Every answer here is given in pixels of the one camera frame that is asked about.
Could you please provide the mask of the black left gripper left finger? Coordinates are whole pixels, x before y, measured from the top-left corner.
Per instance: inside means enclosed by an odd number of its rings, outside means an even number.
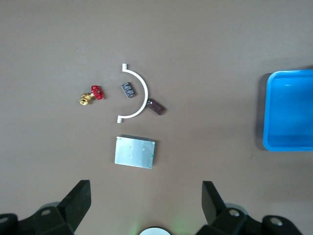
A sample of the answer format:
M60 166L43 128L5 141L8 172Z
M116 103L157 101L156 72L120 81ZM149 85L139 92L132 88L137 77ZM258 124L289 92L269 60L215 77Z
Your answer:
M45 206L19 222L20 235L73 235L91 206L89 180L81 180L56 206Z

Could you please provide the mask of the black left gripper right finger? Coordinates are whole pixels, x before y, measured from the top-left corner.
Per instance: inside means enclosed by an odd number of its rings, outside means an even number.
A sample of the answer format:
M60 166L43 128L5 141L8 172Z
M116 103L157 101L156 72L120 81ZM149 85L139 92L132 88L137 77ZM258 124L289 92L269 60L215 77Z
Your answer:
M211 181L202 183L202 210L207 221L198 235L262 235L262 223L252 219L246 210L223 201Z

